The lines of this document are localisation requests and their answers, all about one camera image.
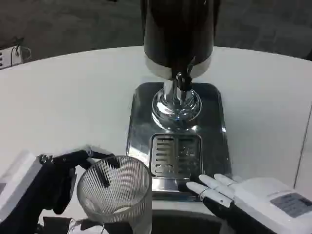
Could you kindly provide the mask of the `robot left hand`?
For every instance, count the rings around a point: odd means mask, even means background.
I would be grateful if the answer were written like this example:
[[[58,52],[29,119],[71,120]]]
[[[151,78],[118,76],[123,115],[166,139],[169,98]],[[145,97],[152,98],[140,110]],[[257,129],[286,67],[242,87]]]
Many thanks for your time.
[[[97,159],[119,168],[113,153],[85,145],[58,155],[19,155],[0,178],[0,232],[34,234],[43,210],[62,214],[76,183],[76,167],[85,170]]]

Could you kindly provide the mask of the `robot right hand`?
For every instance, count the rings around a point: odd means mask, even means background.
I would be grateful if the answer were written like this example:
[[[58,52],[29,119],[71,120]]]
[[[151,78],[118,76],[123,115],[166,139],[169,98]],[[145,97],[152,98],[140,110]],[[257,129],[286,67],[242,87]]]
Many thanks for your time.
[[[238,234],[310,234],[312,201],[281,181],[257,177],[236,182],[201,174],[187,188]]]

